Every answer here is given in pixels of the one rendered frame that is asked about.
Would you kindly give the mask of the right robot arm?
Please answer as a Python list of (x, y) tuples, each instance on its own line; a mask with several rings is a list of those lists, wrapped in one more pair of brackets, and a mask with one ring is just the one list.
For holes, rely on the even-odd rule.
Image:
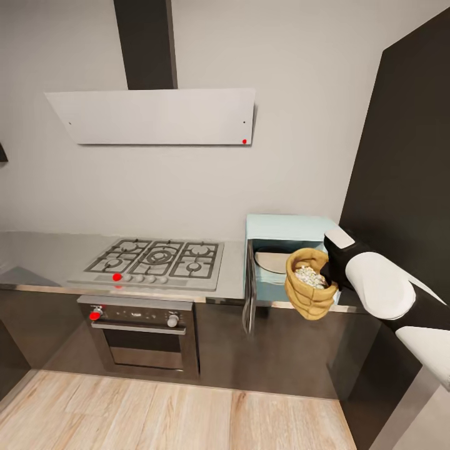
[(342, 227), (324, 233), (329, 261), (319, 271), (328, 285), (356, 290), (382, 321), (450, 393), (450, 306), (429, 287)]

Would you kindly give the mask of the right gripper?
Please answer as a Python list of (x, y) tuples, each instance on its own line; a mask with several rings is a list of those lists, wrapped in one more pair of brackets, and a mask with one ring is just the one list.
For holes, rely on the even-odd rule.
[(331, 281), (337, 283), (339, 292), (343, 290), (343, 287), (354, 290), (353, 285), (351, 285), (347, 276), (344, 275), (344, 271), (341, 269), (333, 268), (329, 264), (329, 261), (321, 268), (319, 272), (321, 274), (321, 277), (326, 280), (328, 285), (331, 285)]

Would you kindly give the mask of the microwave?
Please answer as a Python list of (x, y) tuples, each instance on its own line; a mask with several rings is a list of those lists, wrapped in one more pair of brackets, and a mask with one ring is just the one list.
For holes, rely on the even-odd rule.
[(323, 246), (324, 233), (338, 225), (327, 216), (248, 214), (245, 231), (246, 303), (242, 312), (246, 341), (253, 342), (257, 279), (285, 281), (286, 260), (301, 248)]

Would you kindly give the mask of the popcorn bag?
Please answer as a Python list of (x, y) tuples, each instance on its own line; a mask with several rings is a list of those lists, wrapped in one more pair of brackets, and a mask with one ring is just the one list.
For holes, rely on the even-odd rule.
[(321, 277), (321, 268), (329, 261), (328, 253), (315, 248), (301, 248), (293, 252), (286, 260), (286, 280), (284, 283), (287, 297), (293, 307), (307, 320), (318, 320), (324, 317), (329, 308), (336, 303), (338, 284), (326, 280), (322, 287), (314, 287), (297, 275), (303, 269), (311, 270)]

